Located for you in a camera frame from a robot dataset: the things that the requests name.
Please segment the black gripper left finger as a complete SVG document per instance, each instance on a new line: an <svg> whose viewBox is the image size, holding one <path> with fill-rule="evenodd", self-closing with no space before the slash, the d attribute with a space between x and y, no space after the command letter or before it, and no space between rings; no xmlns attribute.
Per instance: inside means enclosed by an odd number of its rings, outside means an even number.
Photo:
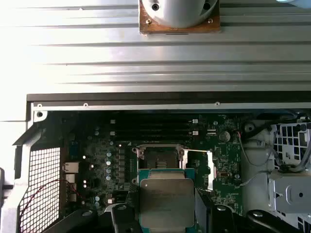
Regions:
<svg viewBox="0 0 311 233"><path fill-rule="evenodd" d="M46 233L139 233L139 186L131 184L124 203L109 205L103 214L82 208L52 224Z"/></svg>

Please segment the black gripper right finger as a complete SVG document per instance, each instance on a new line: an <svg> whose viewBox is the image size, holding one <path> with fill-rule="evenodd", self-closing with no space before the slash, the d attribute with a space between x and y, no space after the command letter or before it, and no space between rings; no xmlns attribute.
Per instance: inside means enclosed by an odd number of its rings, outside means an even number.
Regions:
<svg viewBox="0 0 311 233"><path fill-rule="evenodd" d="M195 218L204 233L300 233L301 231L264 210L238 215L215 204L209 192L195 188Z"/></svg>

